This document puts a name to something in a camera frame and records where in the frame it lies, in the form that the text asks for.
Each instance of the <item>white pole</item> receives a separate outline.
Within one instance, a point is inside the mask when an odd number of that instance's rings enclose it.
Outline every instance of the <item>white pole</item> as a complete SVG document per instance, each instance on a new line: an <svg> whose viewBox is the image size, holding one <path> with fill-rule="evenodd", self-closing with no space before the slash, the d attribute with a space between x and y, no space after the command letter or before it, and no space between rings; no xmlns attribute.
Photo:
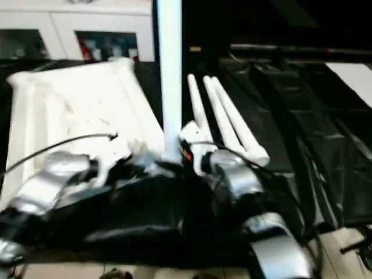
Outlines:
<svg viewBox="0 0 372 279"><path fill-rule="evenodd" d="M165 159L181 163L181 0L158 0Z"/></svg>
<svg viewBox="0 0 372 279"><path fill-rule="evenodd" d="M234 103L227 95L219 79L217 77L212 77L212 83L217 91L224 110L228 114L228 118L234 126L234 129L237 132L244 149L246 150L247 159L260 164L260 166L267 165L270 161L270 158L266 150L257 142L255 136L252 134L251 130L245 123L238 109L235 107Z"/></svg>
<svg viewBox="0 0 372 279"><path fill-rule="evenodd" d="M200 97L200 92L198 84L196 83L195 76L189 74L187 76L188 88L190 90L192 111L194 113L195 122L200 128L201 132L204 134L207 141L213 142L212 133L210 132L208 119L205 114L202 98Z"/></svg>
<svg viewBox="0 0 372 279"><path fill-rule="evenodd" d="M240 145L238 137L235 135L234 129L222 107L210 77L204 76L203 81L225 146L244 155L244 148Z"/></svg>

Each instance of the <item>glass cabinet door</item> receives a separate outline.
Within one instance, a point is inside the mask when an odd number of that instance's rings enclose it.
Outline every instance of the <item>glass cabinet door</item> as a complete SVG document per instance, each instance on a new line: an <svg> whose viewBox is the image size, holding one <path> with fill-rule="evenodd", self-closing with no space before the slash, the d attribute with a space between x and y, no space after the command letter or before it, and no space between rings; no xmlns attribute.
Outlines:
<svg viewBox="0 0 372 279"><path fill-rule="evenodd" d="M67 57L107 60L126 56L153 61L152 16L52 13Z"/></svg>
<svg viewBox="0 0 372 279"><path fill-rule="evenodd" d="M47 12L0 12L0 59L66 59Z"/></svg>
<svg viewBox="0 0 372 279"><path fill-rule="evenodd" d="M0 30L0 59L50 59L38 30Z"/></svg>
<svg viewBox="0 0 372 279"><path fill-rule="evenodd" d="M84 60L107 61L110 57L138 60L135 33L75 31Z"/></svg>

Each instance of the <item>black wire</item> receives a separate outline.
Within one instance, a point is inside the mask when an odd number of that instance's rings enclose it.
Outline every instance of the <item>black wire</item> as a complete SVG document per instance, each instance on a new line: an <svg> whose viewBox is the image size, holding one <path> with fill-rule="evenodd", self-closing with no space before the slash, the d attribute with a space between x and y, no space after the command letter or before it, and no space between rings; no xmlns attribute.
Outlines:
<svg viewBox="0 0 372 279"><path fill-rule="evenodd" d="M12 170L14 170L15 168L19 167L21 164L23 164L24 162L26 162L27 160L30 160L31 158L33 157L36 157L54 147L57 147L59 145L63 145L63 144L66 144L68 142L72 142L72 141L77 141L77 140L82 140L84 138L109 138L109 140L113 140L117 137L117 134L116 135L112 135L112 134L88 134L88 135L81 135L79 137L74 137L74 138L69 138L69 139L66 139L64 141L60 141L56 144L53 144L51 146L48 146L46 148L43 148L43 149L40 149L39 151L36 151L34 153L32 153L31 155L28 155L27 157L19 160L18 162L16 162L15 164L11 165L10 167L8 167L1 175L0 177L3 177L5 175L7 175L8 173L10 173Z"/></svg>
<svg viewBox="0 0 372 279"><path fill-rule="evenodd" d="M321 244L321 240L320 240L320 234L317 230L317 228L314 226L314 224L310 221L310 219L308 218L308 216L306 215L305 211L303 210L301 204L299 203L299 201L297 201L296 197L290 192L290 190L282 184L282 181L279 179L279 177L277 177L273 172L271 172L270 170L260 166L259 164L255 163L255 162L252 162L250 160L248 160L247 158L245 158L243 155L241 155L240 153L222 145L222 144L216 144L214 142L209 142L209 141L197 141L197 142L191 142L191 143L188 143L189 145L195 145L195 144L207 144L207 145L214 145L216 147L218 147L219 149L224 149L224 150L227 150L229 152L231 152L232 154L238 156L239 158L241 158L248 166L252 167L252 166L255 166L257 167L260 171L270 175L272 178L274 178L274 180L277 182L278 185L280 185L281 189L286 193L286 195L288 195L291 200L293 201L293 203L296 205L296 207L298 208L298 210L300 211L305 223L307 223L307 225L311 228L312 230L312 233L314 235L314 239L316 240L317 242L317 256L315 256L315 253L312 251L312 249L309 247L309 246L306 246L307 249L309 250L310 252L310 256L314 259L315 261L315 270L313 270L313 273L314 275L316 276L316 278L321 278L321 271L323 270L323 246Z"/></svg>

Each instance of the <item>black surface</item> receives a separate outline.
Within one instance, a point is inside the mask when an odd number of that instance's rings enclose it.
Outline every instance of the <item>black surface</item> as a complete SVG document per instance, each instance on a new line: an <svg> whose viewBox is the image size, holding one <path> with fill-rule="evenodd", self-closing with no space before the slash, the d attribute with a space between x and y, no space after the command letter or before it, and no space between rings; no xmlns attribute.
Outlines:
<svg viewBox="0 0 372 279"><path fill-rule="evenodd" d="M339 190L334 195L343 205L345 224L370 223L372 137L366 123L372 120L372 110L325 65L297 67L296 70L323 102L349 143L343 156L340 156L342 150L335 154L343 172L338 177Z"/></svg>
<svg viewBox="0 0 372 279"><path fill-rule="evenodd" d="M230 43L294 47L372 49L363 33L371 27L368 2L355 1L185 1L185 46L208 52Z"/></svg>

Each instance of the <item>floor tile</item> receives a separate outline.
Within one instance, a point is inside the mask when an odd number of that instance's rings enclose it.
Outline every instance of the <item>floor tile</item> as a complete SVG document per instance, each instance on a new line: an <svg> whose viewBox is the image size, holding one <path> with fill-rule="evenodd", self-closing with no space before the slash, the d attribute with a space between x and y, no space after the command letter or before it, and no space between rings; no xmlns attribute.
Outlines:
<svg viewBox="0 0 372 279"><path fill-rule="evenodd" d="M372 278L355 251L342 255L339 249L361 240L363 237L354 229L341 230L321 236L324 247L339 279Z"/></svg>
<svg viewBox="0 0 372 279"><path fill-rule="evenodd" d="M250 279L249 272L245 268L226 267L226 279Z"/></svg>
<svg viewBox="0 0 372 279"><path fill-rule="evenodd" d="M315 253L318 252L317 249L316 249L317 245L316 245L315 240L310 241L309 245ZM304 249L304 251L307 254L307 258L311 261L311 257L307 253L307 249ZM327 253L324 249L323 249L323 270L321 272L321 276L322 276L322 279L337 279L336 272L335 272L335 270L332 266L332 263L331 263L328 255L327 255Z"/></svg>
<svg viewBox="0 0 372 279"><path fill-rule="evenodd" d="M203 270L159 269L156 272L154 279L193 279L198 274L210 274L218 279L224 279L223 268Z"/></svg>
<svg viewBox="0 0 372 279"><path fill-rule="evenodd" d="M104 264L90 263L30 264L24 279L98 279L103 267Z"/></svg>
<svg viewBox="0 0 372 279"><path fill-rule="evenodd" d="M106 264L105 272L109 272L113 268L120 269L122 271L130 272L134 278L140 279L153 279L155 276L156 271L158 270L157 267L152 266L133 266L133 265L126 265L126 264Z"/></svg>

